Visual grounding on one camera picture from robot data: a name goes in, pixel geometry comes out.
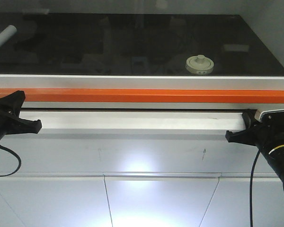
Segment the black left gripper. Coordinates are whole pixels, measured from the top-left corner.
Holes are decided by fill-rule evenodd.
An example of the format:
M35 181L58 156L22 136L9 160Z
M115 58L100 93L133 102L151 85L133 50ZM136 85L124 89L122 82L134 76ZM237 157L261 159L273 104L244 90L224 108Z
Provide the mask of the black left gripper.
M25 98L25 92L21 90L0 98L0 140L5 135L38 134L41 130L41 120L31 121L10 118L10 116L19 117Z

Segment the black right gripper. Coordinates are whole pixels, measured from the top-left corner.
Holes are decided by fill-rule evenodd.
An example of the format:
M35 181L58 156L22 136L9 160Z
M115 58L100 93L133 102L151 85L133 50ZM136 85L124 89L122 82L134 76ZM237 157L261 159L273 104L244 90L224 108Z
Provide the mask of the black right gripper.
M258 146L260 142L261 147L267 151L284 146L284 115L259 122L255 119L255 114L255 109L244 109L242 118L246 129L239 132L226 131L226 140L251 146Z

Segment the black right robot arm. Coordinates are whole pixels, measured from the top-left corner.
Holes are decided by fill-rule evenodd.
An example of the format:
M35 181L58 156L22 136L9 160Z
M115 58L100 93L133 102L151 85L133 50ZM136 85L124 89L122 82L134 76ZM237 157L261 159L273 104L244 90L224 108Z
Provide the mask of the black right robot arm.
M228 142L258 148L249 185L249 213L252 215L252 180L259 154L263 155L282 181L284 191L284 110L263 111L257 114L256 110L245 109L242 111L242 118L245 129L239 132L226 131L225 137Z

